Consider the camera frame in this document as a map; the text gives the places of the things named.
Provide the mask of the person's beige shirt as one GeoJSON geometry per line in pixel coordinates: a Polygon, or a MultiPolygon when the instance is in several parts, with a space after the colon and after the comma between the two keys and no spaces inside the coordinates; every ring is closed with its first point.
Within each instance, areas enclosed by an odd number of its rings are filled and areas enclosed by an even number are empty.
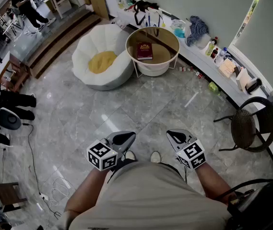
{"type": "Polygon", "coordinates": [[[149,162],[124,166],[110,180],[98,204],[65,230],[224,230],[226,205],[188,186],[171,168],[149,162]]]}

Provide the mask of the black shoulder bag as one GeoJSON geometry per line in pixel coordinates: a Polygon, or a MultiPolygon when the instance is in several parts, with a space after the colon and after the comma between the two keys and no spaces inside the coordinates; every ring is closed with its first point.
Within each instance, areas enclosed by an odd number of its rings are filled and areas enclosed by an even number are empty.
{"type": "Polygon", "coordinates": [[[273,179],[241,183],[215,198],[228,198],[226,230],[273,230],[273,179]]]}

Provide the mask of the wooden cabinet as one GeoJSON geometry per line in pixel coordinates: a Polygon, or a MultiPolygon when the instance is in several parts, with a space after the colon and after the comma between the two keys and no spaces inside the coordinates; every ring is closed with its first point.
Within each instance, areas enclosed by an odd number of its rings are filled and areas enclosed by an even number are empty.
{"type": "Polygon", "coordinates": [[[94,9],[94,12],[106,19],[109,20],[109,15],[108,15],[108,11],[107,11],[107,6],[106,6],[106,1],[105,0],[90,0],[92,7],[94,9]]]}

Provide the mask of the wooden steps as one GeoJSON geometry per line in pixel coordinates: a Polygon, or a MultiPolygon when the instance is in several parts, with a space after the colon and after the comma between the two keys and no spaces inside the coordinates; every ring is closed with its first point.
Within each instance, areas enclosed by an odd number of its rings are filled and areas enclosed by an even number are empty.
{"type": "Polygon", "coordinates": [[[27,60],[31,75],[38,79],[64,50],[100,22],[101,18],[87,9],[66,17],[61,25],[53,28],[51,34],[38,44],[27,60]]]}

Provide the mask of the person's right shoe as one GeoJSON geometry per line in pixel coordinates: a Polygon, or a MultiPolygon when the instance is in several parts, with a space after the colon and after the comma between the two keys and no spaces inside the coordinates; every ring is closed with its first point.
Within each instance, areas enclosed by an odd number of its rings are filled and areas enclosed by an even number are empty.
{"type": "Polygon", "coordinates": [[[160,163],[161,162],[161,155],[158,151],[154,151],[152,154],[151,154],[151,157],[150,157],[150,162],[153,162],[153,163],[160,163]]]}

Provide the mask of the teal plastic bag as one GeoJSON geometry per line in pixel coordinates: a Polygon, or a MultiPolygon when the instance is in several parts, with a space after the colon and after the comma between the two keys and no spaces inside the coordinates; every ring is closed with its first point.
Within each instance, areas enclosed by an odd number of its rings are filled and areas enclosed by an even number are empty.
{"type": "Polygon", "coordinates": [[[185,38],[185,26],[186,23],[183,20],[179,19],[173,19],[171,21],[171,29],[173,30],[173,33],[175,36],[179,38],[185,38]]]}

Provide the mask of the person's left forearm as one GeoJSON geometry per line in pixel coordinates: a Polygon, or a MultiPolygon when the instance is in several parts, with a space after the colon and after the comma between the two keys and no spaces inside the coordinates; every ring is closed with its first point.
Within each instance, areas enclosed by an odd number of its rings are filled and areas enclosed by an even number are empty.
{"type": "Polygon", "coordinates": [[[69,198],[65,212],[79,215],[94,207],[101,192],[109,169],[99,171],[93,168],[73,195],[69,198]]]}

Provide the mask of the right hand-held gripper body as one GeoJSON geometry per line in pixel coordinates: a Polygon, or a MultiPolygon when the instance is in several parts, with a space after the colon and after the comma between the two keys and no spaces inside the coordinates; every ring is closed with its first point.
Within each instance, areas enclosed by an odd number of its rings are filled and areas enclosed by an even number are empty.
{"type": "Polygon", "coordinates": [[[183,146],[183,148],[176,153],[176,157],[191,170],[195,170],[206,163],[204,147],[198,139],[191,144],[183,146]]]}

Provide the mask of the white flower-shaped beanbag chair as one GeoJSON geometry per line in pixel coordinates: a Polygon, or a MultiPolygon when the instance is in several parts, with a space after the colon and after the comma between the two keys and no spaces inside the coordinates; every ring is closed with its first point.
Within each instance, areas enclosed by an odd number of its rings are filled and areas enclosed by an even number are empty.
{"type": "Polygon", "coordinates": [[[115,24],[95,26],[83,36],[73,55],[72,71],[86,86],[99,91],[108,91],[124,84],[133,74],[134,66],[125,48],[130,34],[115,24]],[[104,71],[93,72],[90,63],[94,57],[101,55],[107,59],[106,53],[113,53],[116,58],[104,71]]]}

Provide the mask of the clear water bottle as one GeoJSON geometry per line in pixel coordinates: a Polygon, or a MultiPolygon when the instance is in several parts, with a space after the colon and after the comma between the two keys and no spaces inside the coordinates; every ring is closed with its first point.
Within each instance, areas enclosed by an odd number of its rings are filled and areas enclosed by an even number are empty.
{"type": "Polygon", "coordinates": [[[223,49],[220,51],[220,53],[216,56],[214,60],[216,65],[219,66],[223,62],[225,54],[226,54],[226,50],[223,49]]]}

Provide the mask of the maroon hardcover book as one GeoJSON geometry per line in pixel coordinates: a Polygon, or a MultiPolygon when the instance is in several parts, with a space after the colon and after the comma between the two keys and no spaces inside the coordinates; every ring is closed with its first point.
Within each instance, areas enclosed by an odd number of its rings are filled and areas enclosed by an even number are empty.
{"type": "Polygon", "coordinates": [[[137,60],[151,60],[153,59],[153,48],[150,42],[138,42],[136,48],[137,60]]]}

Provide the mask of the green drink bottle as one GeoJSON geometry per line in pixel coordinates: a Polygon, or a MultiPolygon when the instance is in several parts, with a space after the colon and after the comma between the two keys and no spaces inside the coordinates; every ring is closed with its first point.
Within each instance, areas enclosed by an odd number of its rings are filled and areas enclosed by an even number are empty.
{"type": "Polygon", "coordinates": [[[214,50],[215,43],[216,43],[215,40],[212,40],[212,41],[209,43],[208,48],[207,48],[207,50],[205,51],[205,54],[206,54],[207,56],[210,56],[210,55],[211,55],[212,51],[214,50]]]}

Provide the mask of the dark wooden stool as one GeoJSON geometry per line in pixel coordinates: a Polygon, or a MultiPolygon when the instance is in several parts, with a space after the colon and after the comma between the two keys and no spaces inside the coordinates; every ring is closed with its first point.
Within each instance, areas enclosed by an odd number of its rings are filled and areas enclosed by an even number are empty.
{"type": "Polygon", "coordinates": [[[20,197],[19,183],[1,183],[0,184],[0,212],[6,213],[21,208],[21,205],[27,201],[27,198],[20,197]]]}

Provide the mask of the black headphones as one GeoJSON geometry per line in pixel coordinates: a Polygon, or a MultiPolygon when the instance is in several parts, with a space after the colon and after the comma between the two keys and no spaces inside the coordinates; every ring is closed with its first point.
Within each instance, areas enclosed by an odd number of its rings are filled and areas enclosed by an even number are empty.
{"type": "Polygon", "coordinates": [[[253,78],[247,82],[245,85],[245,89],[248,94],[251,94],[255,90],[257,90],[259,87],[262,86],[262,81],[260,78],[253,78]]]}

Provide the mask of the person's right forearm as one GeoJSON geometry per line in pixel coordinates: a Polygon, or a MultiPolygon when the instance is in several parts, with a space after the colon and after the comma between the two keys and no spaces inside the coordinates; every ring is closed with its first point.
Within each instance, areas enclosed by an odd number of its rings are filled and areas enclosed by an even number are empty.
{"type": "Polygon", "coordinates": [[[208,198],[228,205],[229,199],[236,196],[235,192],[231,192],[224,197],[220,197],[220,195],[229,191],[231,187],[208,163],[205,162],[196,168],[195,172],[208,198]]]}

